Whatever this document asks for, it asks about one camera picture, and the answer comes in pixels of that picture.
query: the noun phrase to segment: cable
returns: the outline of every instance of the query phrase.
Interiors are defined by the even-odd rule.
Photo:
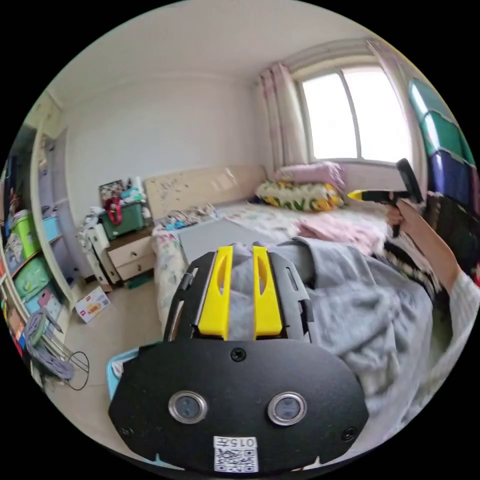
[[[80,388],[75,388],[73,387],[71,384],[70,384],[70,380],[68,380],[66,383],[67,385],[72,389],[72,390],[75,390],[76,392],[79,392],[80,390],[83,390],[85,388],[85,386],[87,385],[87,382],[89,381],[89,375],[90,375],[90,361],[89,361],[89,358],[87,357],[87,354],[84,352],[84,351],[81,351],[81,350],[77,350],[77,351],[74,351],[69,357],[68,357],[68,360],[67,362],[69,362],[72,357],[76,354],[82,354],[85,359],[86,359],[86,370],[84,368],[82,368],[81,366],[79,366],[78,364],[72,362],[74,365],[76,365],[77,367],[79,367],[81,370],[83,370],[84,372],[86,372],[86,380],[85,380],[85,383],[80,387]]]

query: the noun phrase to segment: floor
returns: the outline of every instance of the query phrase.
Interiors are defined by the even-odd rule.
[[[87,285],[85,294],[95,287]],[[155,283],[151,280],[132,290],[119,288],[109,293],[108,298],[111,305],[89,323],[80,320],[74,311],[66,334],[65,345],[88,356],[90,374],[85,388],[75,391],[68,385],[49,384],[46,393],[84,434],[117,452],[140,459],[123,443],[108,417],[106,365],[115,355],[161,338]]]

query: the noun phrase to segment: red bag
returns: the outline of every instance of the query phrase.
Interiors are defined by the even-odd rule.
[[[122,209],[120,207],[120,197],[113,196],[105,202],[105,210],[108,212],[108,217],[114,225],[120,225],[122,223]]]

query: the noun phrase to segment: floral bedsheet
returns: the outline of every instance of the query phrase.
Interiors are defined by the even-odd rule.
[[[276,243],[294,237],[298,233],[296,221],[312,215],[332,215],[355,225],[369,226],[379,232],[382,239],[381,244],[387,234],[387,224],[383,215],[352,208],[309,213],[243,202],[221,207],[218,209],[218,213],[220,218],[245,228],[268,232]],[[154,228],[152,242],[156,254],[154,281],[157,291],[157,310],[162,331],[164,331],[172,298],[188,264],[181,242],[174,231]]]

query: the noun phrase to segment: pink curtain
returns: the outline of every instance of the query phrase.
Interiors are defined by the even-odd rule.
[[[263,164],[269,176],[281,167],[309,162],[302,111],[288,68],[276,63],[256,85],[263,139]]]
[[[428,164],[425,144],[417,117],[409,99],[409,80],[402,69],[404,60],[395,50],[381,40],[368,40],[368,48],[376,56],[400,103],[410,132],[411,161],[423,198],[427,198]]]

